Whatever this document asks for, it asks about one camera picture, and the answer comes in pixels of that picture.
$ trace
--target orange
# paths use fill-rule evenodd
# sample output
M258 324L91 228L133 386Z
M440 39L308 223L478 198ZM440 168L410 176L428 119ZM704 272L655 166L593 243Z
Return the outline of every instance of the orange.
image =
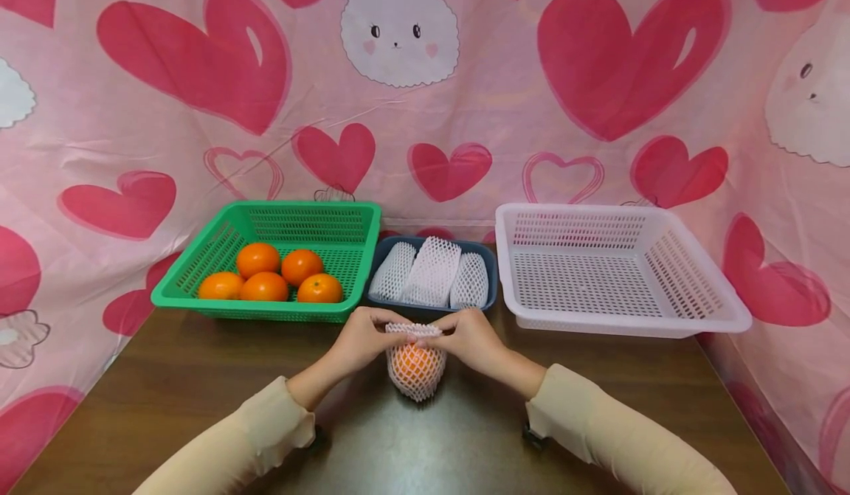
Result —
M271 244L248 244L236 255L236 270L246 279L262 271L280 271L280 253Z
M298 301L303 303L339 303L342 285L330 274L317 274L304 279L298 287Z
M393 354L393 371L408 387L429 382L440 367L437 352L416 347L415 344L399 346Z
M231 271L220 271L207 276L198 287L200 300L239 300L239 291L245 280Z
M325 271L321 257L308 249L297 249L283 258L280 273L293 287L300 287L304 279Z
M239 295L242 300L286 301L289 299L289 287L283 277L273 271L262 271L242 285Z

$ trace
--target hand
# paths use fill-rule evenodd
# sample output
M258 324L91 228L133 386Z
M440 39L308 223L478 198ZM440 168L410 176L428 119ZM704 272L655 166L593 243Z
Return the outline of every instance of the hand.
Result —
M331 388L343 378L362 370L381 351L393 345L415 342L413 335L382 331L382 326L390 322L410 323L406 317L384 309L358 307L354 310L328 353L307 370L287 380L286 388L292 399L312 411Z
M454 333L420 339L416 345L446 350L466 366L507 384L530 401L540 390L544 367L509 350L480 309L464 309L431 324Z
M348 317L336 342L326 355L342 368L346 375L362 370L382 351L393 345L412 344L416 337L406 333L385 333L387 323L410 323L396 312L386 309L358 307Z

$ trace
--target wooden table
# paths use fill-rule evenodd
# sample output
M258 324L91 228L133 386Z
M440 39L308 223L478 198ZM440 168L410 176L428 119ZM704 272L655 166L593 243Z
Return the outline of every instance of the wooden table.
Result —
M694 339L529 331L500 301L510 347L560 362L672 430L744 494L787 494ZM280 374L317 360L338 327L217 321L157 310L58 432L14 494L129 494L179 447ZM328 439L296 451L251 494L619 494L608 473L521 438L512 392L449 361L436 399L399 395L379 357L317 411Z

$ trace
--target white plastic basket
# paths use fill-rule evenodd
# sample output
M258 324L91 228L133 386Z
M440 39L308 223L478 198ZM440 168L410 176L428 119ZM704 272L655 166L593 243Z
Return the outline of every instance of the white plastic basket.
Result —
M753 317L694 235L654 207L504 204L505 304L523 328L681 339Z

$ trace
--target blue plastic tray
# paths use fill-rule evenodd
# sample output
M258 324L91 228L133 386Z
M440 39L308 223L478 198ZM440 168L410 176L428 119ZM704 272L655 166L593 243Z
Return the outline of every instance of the blue plastic tray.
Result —
M375 255L373 256L373 267L371 267L371 271L369 272L369 280L367 281L367 287L365 287L364 290L364 297L365 300L367 300L368 305L390 309L398 312L398 314L402 316L419 322L432 322L451 312L457 312L457 309L451 309L449 307L410 305L406 303L398 303L397 301L373 299L369 295L369 287L371 285L371 280L373 280L373 277L375 276L375 271L379 269L379 266L382 262L384 262L384 259L387 258L387 255L390 254L390 250L393 249L393 246L395 246L396 243L410 243L414 248L416 248L416 250L419 250L424 242L425 238L423 237L387 237L377 243ZM468 241L452 242L460 246L460 252L464 254L468 252L475 253L481 255L481 258L483 259L483 264L485 264L485 267L487 268L487 281L488 284L490 284L490 288L488 288L487 293L487 303L481 308L482 311L486 311L491 308L494 303L496 303L496 295L499 290L499 267L497 265L496 255L481 243L471 243Z

